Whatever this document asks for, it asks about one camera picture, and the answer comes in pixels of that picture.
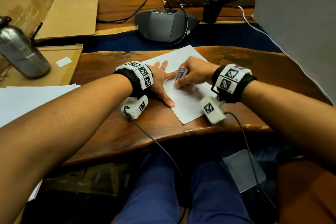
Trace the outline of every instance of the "wristband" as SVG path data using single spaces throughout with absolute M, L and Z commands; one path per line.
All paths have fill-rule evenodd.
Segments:
M 252 81 L 257 80 L 250 69 L 229 64 L 216 69 L 212 75 L 211 90 L 217 93 L 220 101 L 226 103 L 240 102 L 245 87 Z
M 122 74 L 129 79 L 133 88 L 132 94 L 130 95 L 132 98 L 136 97 L 140 99 L 145 95 L 149 87 L 153 85 L 151 69 L 139 61 L 127 62 L 117 67 L 113 74 Z

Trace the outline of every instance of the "eraser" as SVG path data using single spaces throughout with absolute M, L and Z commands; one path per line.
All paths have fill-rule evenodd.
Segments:
M 177 75 L 175 81 L 178 80 L 178 79 L 181 79 L 181 78 L 185 77 L 187 75 L 187 73 L 188 73 L 188 69 L 186 69 L 185 67 L 181 67 L 180 71 L 178 72 L 178 75 Z

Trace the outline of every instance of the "person's left hand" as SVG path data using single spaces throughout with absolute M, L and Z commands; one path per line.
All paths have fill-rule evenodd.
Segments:
M 174 78 L 174 74 L 173 73 L 165 73 L 165 69 L 168 65 L 168 60 L 165 60 L 162 63 L 162 66 L 160 67 L 160 62 L 156 62 L 154 66 L 149 66 L 149 68 L 151 69 L 152 73 L 153 73 L 153 81 L 154 84 L 150 87 L 150 89 L 156 94 L 156 96 L 159 99 L 162 99 L 162 101 L 170 106 L 170 107 L 174 107 L 175 106 L 175 102 L 173 100 L 170 99 L 170 97 L 166 94 L 164 88 L 163 88 L 163 81 L 167 80 L 167 79 L 172 79 Z

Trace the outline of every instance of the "leg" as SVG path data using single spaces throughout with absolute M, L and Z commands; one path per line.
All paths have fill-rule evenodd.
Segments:
M 209 161 L 195 168 L 191 194 L 188 223 L 253 223 L 223 161 Z
M 159 152 L 149 161 L 115 224 L 171 224 L 179 221 L 180 208 L 171 160 L 164 152 Z

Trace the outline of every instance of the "water bottle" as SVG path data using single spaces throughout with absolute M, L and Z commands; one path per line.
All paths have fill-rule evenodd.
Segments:
M 49 62 L 21 29 L 9 25 L 11 21 L 8 16 L 0 16 L 0 54 L 28 79 L 49 73 Z

